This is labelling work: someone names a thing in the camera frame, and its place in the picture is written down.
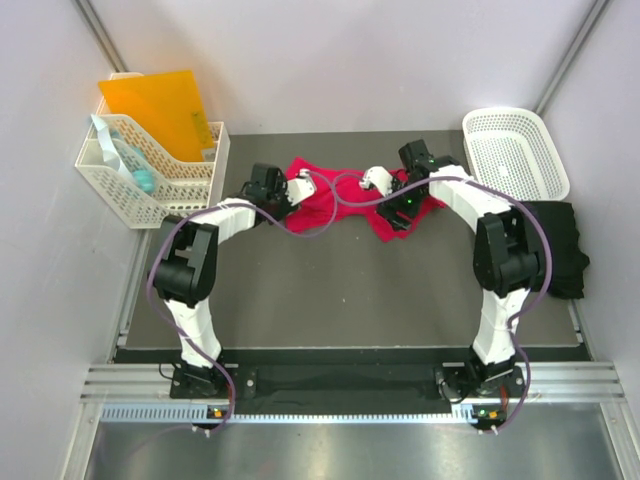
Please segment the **red t shirt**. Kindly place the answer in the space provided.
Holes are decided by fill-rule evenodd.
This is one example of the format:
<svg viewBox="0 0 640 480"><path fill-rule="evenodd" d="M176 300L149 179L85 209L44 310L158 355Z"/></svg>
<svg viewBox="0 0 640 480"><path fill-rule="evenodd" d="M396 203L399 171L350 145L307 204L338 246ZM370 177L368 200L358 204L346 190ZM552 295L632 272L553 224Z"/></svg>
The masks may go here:
<svg viewBox="0 0 640 480"><path fill-rule="evenodd" d="M360 188L359 181L355 176L362 177L364 174L363 171L322 168L308 162L302 157L296 157L286 169L286 178L288 180L295 178L301 169L308 169L326 177L329 182L335 184L338 194L344 200L363 203L377 200L381 197L377 190L363 190ZM314 183L316 185L316 193L311 198L303 201L299 209L285 219L286 227L295 233L302 233L307 230L324 227L331 219L335 197L323 179L315 179ZM390 224L376 213L375 206L351 207L338 204L334 221L338 222L349 216L362 216L367 220L378 238L382 242L387 243L394 239L405 239L417 228L419 222L425 216L432 211L444 207L445 205L443 203L431 197L425 199L417 219L413 221L408 231L394 231Z"/></svg>

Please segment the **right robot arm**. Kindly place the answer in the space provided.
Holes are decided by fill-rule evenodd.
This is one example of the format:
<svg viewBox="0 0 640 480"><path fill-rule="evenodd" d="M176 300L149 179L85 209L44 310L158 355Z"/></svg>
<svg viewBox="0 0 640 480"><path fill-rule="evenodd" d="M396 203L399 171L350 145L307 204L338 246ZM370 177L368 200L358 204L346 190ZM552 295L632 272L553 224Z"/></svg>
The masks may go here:
<svg viewBox="0 0 640 480"><path fill-rule="evenodd" d="M474 233L472 269L483 293L480 324L461 379L444 376L442 392L492 394L514 369L514 337L534 284L545 276L543 231L513 201L476 183L451 156L433 156L424 141L399 151L401 174L368 169L362 188L383 197L376 211L393 229L406 230L419 205L436 200Z"/></svg>

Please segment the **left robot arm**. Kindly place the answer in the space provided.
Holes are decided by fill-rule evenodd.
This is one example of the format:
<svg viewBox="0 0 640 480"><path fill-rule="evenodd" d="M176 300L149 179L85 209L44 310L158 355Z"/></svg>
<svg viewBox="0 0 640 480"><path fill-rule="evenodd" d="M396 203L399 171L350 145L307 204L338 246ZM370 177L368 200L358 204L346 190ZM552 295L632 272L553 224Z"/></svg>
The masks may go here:
<svg viewBox="0 0 640 480"><path fill-rule="evenodd" d="M189 217L168 216L165 235L148 274L149 290L168 308L180 338L170 397L220 398L229 387L217 360L222 346L213 327L209 296L216 281L218 247L265 220L285 219L316 193L307 171L288 180L273 165L256 164L240 191Z"/></svg>

